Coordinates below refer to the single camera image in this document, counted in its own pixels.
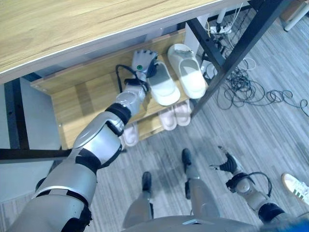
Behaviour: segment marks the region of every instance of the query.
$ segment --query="white slipper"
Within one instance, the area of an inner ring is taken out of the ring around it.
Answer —
[[[203,97],[208,85],[193,51],[188,46],[177,43],[169,48],[168,58],[186,95],[192,99]]]
[[[189,99],[174,106],[176,121],[179,126],[188,126],[191,121]]]
[[[171,105],[179,100],[180,91],[171,78],[165,63],[156,63],[156,74],[147,78],[151,95],[157,103],[163,106]]]
[[[161,124],[165,130],[171,131],[176,128],[177,121],[173,107],[162,110],[158,114]]]
[[[139,129],[137,122],[126,125],[122,137],[127,146],[135,146],[139,141]]]

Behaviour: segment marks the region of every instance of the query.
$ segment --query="black metal table leg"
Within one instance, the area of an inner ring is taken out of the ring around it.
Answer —
[[[223,65],[220,65],[218,69],[218,74],[213,77],[206,94],[198,101],[195,106],[191,116],[194,116],[202,106],[208,101],[208,99],[215,93],[215,91],[220,87],[224,80],[232,73],[232,71],[237,67],[237,65],[245,58],[248,52],[256,44],[256,42],[262,37],[270,25],[275,21],[275,19],[281,14],[281,12],[290,4],[292,0],[266,0],[260,6],[259,11],[256,13],[255,17],[251,21],[250,25],[245,30],[244,34],[240,38],[239,42],[236,44],[235,48],[225,60]],[[207,36],[205,36],[205,31],[195,30],[201,25],[198,20],[189,20],[189,26],[195,36],[199,41],[202,41],[201,45],[208,46],[210,43],[207,41]]]
[[[10,147],[29,149],[20,79],[4,84]]]

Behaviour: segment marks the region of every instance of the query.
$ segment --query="robotic hand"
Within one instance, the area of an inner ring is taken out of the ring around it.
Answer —
[[[242,196],[248,206],[258,215],[263,223],[276,223],[290,218],[276,203],[270,199],[271,184],[269,178],[262,172],[246,174],[240,162],[230,155],[223,147],[219,146],[227,157],[227,161],[221,165],[210,165],[211,169],[230,172],[233,178],[227,181],[226,186],[232,192]],[[268,195],[258,191],[251,179],[253,174],[265,175],[269,183]]]
[[[140,81],[128,81],[125,90],[77,136],[72,152],[44,181],[40,181],[10,232],[83,231],[89,224],[97,170],[110,165],[121,152],[118,138],[146,96],[146,78],[155,74],[157,53],[134,53],[132,69]]]

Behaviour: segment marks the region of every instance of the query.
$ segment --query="white sneaker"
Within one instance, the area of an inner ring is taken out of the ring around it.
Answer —
[[[281,176],[283,185],[297,198],[309,205],[309,187],[297,180],[294,176],[284,173]]]

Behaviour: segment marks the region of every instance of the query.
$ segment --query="wooden shelf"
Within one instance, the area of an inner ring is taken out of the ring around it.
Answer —
[[[51,95],[62,148],[71,148],[86,125],[115,101],[119,87],[114,67],[116,64],[130,65],[137,49],[158,51],[158,59],[166,64],[180,90],[178,102],[188,99],[166,54],[171,45],[182,43],[183,39],[184,30],[181,30],[32,82],[31,86]],[[120,71],[122,83],[130,76],[125,70]],[[138,122],[141,140],[163,130],[157,113],[166,107],[159,105],[150,94],[147,99],[146,109],[141,106],[140,112],[129,121]]]
[[[146,139],[154,134],[164,131],[158,114],[149,116],[138,121],[140,140]]]

